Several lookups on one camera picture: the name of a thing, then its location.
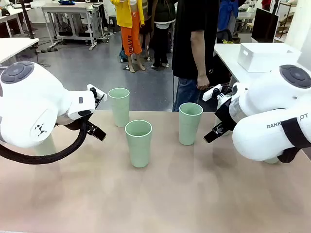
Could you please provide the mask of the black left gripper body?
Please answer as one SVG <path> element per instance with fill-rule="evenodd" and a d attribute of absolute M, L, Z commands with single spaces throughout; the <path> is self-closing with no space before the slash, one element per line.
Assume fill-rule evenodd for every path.
<path fill-rule="evenodd" d="M 63 125 L 70 130 L 86 130 L 89 115 L 91 115 L 90 110 L 72 112 L 69 116 L 66 112 L 57 117 L 57 125 Z"/>

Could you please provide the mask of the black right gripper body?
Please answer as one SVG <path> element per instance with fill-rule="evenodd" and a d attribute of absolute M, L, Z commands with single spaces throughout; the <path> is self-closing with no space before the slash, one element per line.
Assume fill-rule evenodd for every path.
<path fill-rule="evenodd" d="M 226 133 L 227 131 L 233 131 L 237 123 L 233 120 L 229 112 L 231 97 L 229 97 L 227 100 L 222 99 L 222 102 L 219 103 L 220 105 L 215 115 L 220 120 L 220 123 L 216 125 L 216 132 Z"/>

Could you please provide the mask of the white plastic storage basket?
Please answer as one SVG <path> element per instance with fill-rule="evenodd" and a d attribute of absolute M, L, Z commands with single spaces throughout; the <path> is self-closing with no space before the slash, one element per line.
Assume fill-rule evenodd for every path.
<path fill-rule="evenodd" d="M 238 63 L 247 72 L 268 72 L 298 61 L 301 51 L 285 43 L 241 43 Z"/>

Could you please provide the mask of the person's left forearm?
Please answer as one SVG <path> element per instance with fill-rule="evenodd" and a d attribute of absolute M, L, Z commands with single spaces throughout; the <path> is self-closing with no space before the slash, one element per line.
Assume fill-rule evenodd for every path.
<path fill-rule="evenodd" d="M 198 71 L 199 77 L 207 76 L 206 64 L 205 64 L 205 48 L 197 45 L 192 45 L 192 55 L 195 61 L 195 65 Z"/>

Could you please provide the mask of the person's left hand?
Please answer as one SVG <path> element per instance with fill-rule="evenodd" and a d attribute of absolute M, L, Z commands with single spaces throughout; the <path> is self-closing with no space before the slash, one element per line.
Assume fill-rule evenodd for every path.
<path fill-rule="evenodd" d="M 209 79 L 207 75 L 198 75 L 197 77 L 197 89 L 206 90 L 209 87 Z"/>

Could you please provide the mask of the white side table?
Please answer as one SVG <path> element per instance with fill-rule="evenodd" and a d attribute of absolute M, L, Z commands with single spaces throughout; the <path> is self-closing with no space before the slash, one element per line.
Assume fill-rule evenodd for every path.
<path fill-rule="evenodd" d="M 214 49 L 236 81 L 259 89 L 279 89 L 282 85 L 290 84 L 303 89 L 311 88 L 311 71 L 298 61 L 291 65 L 281 65 L 268 72 L 247 72 L 238 63 L 240 46 L 241 44 L 216 44 Z"/>

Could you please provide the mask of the black office chair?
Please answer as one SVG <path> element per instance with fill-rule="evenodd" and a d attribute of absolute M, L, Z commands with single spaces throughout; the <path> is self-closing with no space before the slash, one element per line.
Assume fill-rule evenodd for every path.
<path fill-rule="evenodd" d="M 223 44 L 224 40 L 226 42 L 232 41 L 232 34 L 229 29 L 224 29 L 216 33 L 216 43 Z"/>

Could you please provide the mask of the person in black t-shirt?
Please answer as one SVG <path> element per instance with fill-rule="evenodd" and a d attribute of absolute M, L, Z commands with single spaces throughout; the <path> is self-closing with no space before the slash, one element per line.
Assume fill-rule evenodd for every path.
<path fill-rule="evenodd" d="M 197 89 L 198 71 L 192 45 L 205 48 L 207 77 L 212 70 L 220 0 L 178 0 L 174 30 L 172 70 L 178 78 L 173 111 L 181 104 L 197 103 L 203 90 Z"/>

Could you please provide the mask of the white height-adjustable table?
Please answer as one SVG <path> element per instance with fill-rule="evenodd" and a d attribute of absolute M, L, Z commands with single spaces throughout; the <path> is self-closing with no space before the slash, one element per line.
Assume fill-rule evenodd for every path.
<path fill-rule="evenodd" d="M 38 38 L 0 38 L 0 64 L 38 41 Z"/>

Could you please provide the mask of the black computer monitor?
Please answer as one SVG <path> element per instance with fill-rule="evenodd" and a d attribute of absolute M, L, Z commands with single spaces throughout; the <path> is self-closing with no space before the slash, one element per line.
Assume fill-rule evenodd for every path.
<path fill-rule="evenodd" d="M 272 43 L 276 35 L 279 16 L 257 8 L 251 38 L 259 43 Z"/>

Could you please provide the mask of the person in blue jacket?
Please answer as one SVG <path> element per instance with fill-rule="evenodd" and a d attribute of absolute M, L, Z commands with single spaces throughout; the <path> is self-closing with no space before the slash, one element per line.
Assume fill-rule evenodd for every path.
<path fill-rule="evenodd" d="M 220 0 L 217 25 L 218 31 L 228 29 L 230 33 L 233 34 L 239 7 L 239 0 Z"/>

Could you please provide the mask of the black stand pole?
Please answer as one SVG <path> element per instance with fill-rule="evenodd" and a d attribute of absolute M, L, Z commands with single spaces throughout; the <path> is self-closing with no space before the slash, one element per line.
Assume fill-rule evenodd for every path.
<path fill-rule="evenodd" d="M 27 26 L 27 29 L 28 29 L 28 34 L 29 34 L 31 39 L 34 39 L 34 34 L 33 34 L 33 31 L 32 31 L 32 28 L 31 28 L 31 23 L 30 23 L 28 14 L 27 14 L 27 10 L 26 10 L 26 7 L 25 7 L 24 0 L 19 0 L 19 1 L 20 1 L 22 10 L 23 10 L 23 16 L 24 16 L 24 19 L 25 19 L 25 22 L 26 22 L 26 26 Z"/>

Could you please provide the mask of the wooden shelf rack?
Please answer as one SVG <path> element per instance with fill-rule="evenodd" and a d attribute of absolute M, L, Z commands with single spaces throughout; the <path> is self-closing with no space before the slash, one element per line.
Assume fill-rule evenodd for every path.
<path fill-rule="evenodd" d="M 278 16 L 276 38 L 285 39 L 294 17 L 296 5 L 296 0 L 279 0 L 276 10 L 276 15 Z"/>

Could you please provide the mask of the person in yellow jacket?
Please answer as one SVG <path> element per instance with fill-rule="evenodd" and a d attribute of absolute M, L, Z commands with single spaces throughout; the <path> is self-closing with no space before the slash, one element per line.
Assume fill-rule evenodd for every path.
<path fill-rule="evenodd" d="M 110 0 L 110 2 L 116 9 L 117 25 L 121 28 L 122 45 L 130 72 L 135 72 L 132 54 L 136 55 L 140 70 L 145 70 L 139 57 L 142 52 L 139 31 L 144 25 L 142 0 Z"/>

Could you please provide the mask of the person in black clothes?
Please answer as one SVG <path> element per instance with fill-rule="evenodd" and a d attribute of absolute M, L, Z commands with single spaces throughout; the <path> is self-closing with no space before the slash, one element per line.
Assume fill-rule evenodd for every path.
<path fill-rule="evenodd" d="M 148 0 L 151 10 L 151 28 L 154 63 L 151 68 L 169 67 L 167 59 L 169 26 L 175 21 L 175 0 Z"/>

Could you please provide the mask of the white desk with clutter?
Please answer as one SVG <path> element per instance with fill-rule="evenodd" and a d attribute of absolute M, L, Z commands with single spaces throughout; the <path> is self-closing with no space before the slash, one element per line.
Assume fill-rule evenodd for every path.
<path fill-rule="evenodd" d="M 15 34 L 24 34 L 23 22 L 22 8 L 6 6 L 0 9 L 0 38 L 12 38 Z"/>

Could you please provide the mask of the white metal-frame desk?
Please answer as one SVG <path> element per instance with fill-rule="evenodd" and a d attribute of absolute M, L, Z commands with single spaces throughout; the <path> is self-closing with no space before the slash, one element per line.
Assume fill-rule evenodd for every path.
<path fill-rule="evenodd" d="M 90 45 L 91 51 L 103 38 L 99 6 L 86 2 L 61 5 L 53 1 L 44 4 L 41 11 L 51 42 L 50 48 L 64 40 L 83 40 Z"/>

